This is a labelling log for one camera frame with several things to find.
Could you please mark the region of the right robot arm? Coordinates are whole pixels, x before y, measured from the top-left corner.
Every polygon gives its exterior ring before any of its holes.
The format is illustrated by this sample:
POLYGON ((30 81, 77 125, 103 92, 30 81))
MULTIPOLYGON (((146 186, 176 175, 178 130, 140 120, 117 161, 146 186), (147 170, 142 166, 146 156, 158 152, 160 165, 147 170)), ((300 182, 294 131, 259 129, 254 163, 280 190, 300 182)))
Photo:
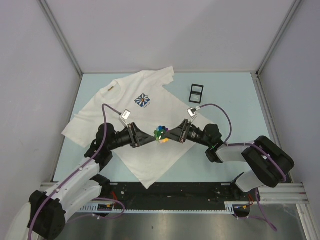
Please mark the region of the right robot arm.
POLYGON ((188 140, 208 147, 205 155, 211 163, 247 163, 250 170, 231 182, 230 194, 237 201, 242 201, 253 189, 262 186, 275 188, 286 182, 287 174, 295 166, 293 159, 268 137, 261 135, 253 142, 225 143, 219 127, 212 123, 201 130, 185 119, 163 137, 181 144, 188 140))

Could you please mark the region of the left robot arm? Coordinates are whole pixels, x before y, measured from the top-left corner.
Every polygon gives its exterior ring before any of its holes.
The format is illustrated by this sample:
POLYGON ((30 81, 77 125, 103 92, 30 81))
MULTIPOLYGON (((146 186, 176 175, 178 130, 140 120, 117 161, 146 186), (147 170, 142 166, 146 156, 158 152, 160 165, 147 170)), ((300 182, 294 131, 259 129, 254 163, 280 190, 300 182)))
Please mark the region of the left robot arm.
POLYGON ((130 123, 122 131, 115 131, 110 123, 100 125, 79 166, 56 185, 33 192, 28 203, 15 216, 5 238, 55 240, 80 208, 92 200, 105 200, 110 196, 110 181, 100 172, 113 158, 112 151, 124 146, 142 147, 155 140, 135 123, 130 123))

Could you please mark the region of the rainbow plush flower brooch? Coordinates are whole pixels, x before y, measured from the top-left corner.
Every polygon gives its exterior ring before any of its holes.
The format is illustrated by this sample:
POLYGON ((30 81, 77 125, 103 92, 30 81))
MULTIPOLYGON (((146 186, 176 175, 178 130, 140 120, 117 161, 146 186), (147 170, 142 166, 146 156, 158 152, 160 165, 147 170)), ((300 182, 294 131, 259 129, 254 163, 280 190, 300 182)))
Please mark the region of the rainbow plush flower brooch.
POLYGON ((169 138, 165 137, 165 134, 169 131, 166 126, 158 126, 156 130, 153 132, 154 138, 159 143, 166 143, 169 141, 169 138))

